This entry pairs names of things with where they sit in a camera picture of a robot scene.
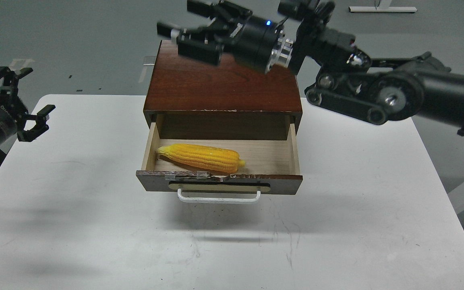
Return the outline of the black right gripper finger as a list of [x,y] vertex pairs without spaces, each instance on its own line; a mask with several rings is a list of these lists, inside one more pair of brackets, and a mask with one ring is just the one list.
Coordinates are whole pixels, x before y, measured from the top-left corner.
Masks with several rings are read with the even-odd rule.
[[157,34],[171,39],[180,56],[217,66],[221,62],[231,28],[231,24],[224,22],[211,22],[196,28],[158,22]]
[[248,8],[228,0],[219,0],[218,2],[188,0],[186,2],[186,8],[188,12],[210,20],[208,24],[199,26],[199,28],[210,27],[214,24],[216,24],[218,28],[222,28],[223,26],[232,28],[240,24],[243,27],[253,26],[253,12]]

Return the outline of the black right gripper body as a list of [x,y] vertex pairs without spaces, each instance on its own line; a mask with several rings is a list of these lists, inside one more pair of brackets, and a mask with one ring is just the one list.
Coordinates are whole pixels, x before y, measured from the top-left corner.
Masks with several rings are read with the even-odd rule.
[[206,63],[219,65],[229,53],[234,60],[257,72],[274,66],[281,39],[279,23],[253,15],[250,10],[212,10],[207,16]]

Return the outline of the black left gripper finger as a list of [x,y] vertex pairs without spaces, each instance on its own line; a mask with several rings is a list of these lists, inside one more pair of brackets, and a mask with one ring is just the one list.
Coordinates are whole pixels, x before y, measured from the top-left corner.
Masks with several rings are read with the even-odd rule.
[[0,105],[15,105],[21,102],[18,96],[19,80],[33,72],[33,68],[21,68],[15,72],[9,67],[0,67]]
[[[37,114],[28,114],[22,113],[18,115],[17,118],[17,137],[18,141],[31,143],[36,140],[39,136],[44,134],[49,130],[47,121],[49,119],[49,113],[56,109],[56,106],[53,104],[48,104],[44,106]],[[29,129],[25,130],[25,125],[27,121],[35,121],[35,125]]]

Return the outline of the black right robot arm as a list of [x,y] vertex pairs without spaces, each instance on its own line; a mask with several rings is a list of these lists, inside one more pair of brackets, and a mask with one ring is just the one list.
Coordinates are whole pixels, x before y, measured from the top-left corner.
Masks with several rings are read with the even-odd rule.
[[374,125],[416,114],[458,127],[464,136],[464,75],[430,52],[412,58],[372,58],[355,44],[355,36],[328,28],[332,1],[282,0],[279,14],[300,22],[288,39],[284,22],[257,17],[233,2],[188,0],[189,12],[210,20],[197,28],[157,23],[157,33],[171,39],[178,54],[219,65],[230,53],[243,66],[267,73],[273,66],[296,75],[309,57],[319,66],[304,93],[309,103]]

